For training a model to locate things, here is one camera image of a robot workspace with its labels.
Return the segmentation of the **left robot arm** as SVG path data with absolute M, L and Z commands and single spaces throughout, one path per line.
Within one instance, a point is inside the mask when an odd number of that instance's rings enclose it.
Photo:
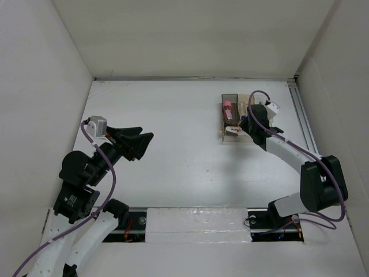
M 115 164 L 125 158 L 140 160 L 153 133 L 141 127 L 112 128 L 101 118 L 81 122 L 80 129 L 95 149 L 92 156 L 68 153 L 59 178 L 62 187 L 52 208 L 44 243 L 16 269 L 17 276 L 32 259 L 27 276 L 79 276 L 83 266 L 115 229 L 131 226 L 129 206 L 114 199 Z

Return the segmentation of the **aluminium rail right side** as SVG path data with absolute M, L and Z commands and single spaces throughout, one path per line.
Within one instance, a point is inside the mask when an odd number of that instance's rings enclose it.
M 318 153 L 318 148 L 307 118 L 306 111 L 303 106 L 303 102 L 298 90 L 298 85 L 296 83 L 296 80 L 294 78 L 288 78 L 287 79 L 287 86 L 289 89 L 289 93 L 291 95 L 293 105 L 298 117 L 299 125 L 303 133 L 303 137 L 305 140 L 306 148 L 313 152 Z

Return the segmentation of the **pink correction tape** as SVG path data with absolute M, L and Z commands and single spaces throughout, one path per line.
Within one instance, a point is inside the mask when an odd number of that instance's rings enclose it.
M 245 132 L 238 126 L 227 126 L 225 132 L 229 136 L 244 136 Z

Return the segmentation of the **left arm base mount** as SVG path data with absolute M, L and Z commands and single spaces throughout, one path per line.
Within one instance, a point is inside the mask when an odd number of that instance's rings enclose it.
M 138 243 L 145 242 L 147 208 L 130 208 L 129 217 L 119 222 L 116 229 L 103 240 L 104 243 Z

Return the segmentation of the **clear glue bottle blue cap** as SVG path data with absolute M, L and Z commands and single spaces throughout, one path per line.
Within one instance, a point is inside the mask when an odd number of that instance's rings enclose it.
M 247 117 L 247 106 L 248 106 L 248 103 L 245 101 L 238 102 L 238 112 L 239 112 L 239 117 L 241 121 Z

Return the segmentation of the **transparent desk organizer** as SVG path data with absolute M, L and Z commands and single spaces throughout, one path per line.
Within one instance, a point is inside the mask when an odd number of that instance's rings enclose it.
M 225 121 L 224 120 L 224 116 L 223 116 L 223 102 L 229 100 L 230 102 L 232 102 L 232 113 L 233 113 L 233 120 L 231 121 Z M 240 117 L 239 117 L 239 112 L 238 112 L 238 102 L 239 101 L 245 101 L 248 103 L 248 106 L 253 105 L 253 104 L 261 104 L 261 105 L 265 105 L 266 101 L 271 101 L 270 97 L 266 96 L 264 93 L 261 96 L 257 96 L 255 94 L 250 95 L 250 94 L 223 94 L 221 96 L 221 115 L 222 115 L 222 122 L 223 122 L 223 126 L 222 129 L 225 130 L 225 128 L 227 126 L 238 126 L 241 123 Z M 246 142 L 246 143 L 250 143 L 253 142 L 252 138 L 245 132 L 244 136 L 229 136 L 226 134 L 226 132 L 224 134 L 222 134 L 222 141 L 223 142 Z

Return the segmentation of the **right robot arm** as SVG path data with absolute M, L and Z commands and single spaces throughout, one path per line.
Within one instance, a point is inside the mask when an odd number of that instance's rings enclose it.
M 300 175 L 298 192 L 268 204 L 267 231 L 271 233 L 301 222 L 301 218 L 293 218 L 299 214 L 319 218 L 319 226 L 335 230 L 335 224 L 344 219 L 344 203 L 348 199 L 340 161 L 333 155 L 314 154 L 283 137 L 281 129 L 269 125 L 267 106 L 252 104 L 247 112 L 241 129 L 254 144 L 280 158 Z

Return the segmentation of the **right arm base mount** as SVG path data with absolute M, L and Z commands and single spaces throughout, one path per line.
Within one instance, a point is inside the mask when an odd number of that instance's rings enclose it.
M 303 242 L 297 214 L 280 217 L 267 208 L 248 208 L 243 224 L 249 228 L 251 242 Z

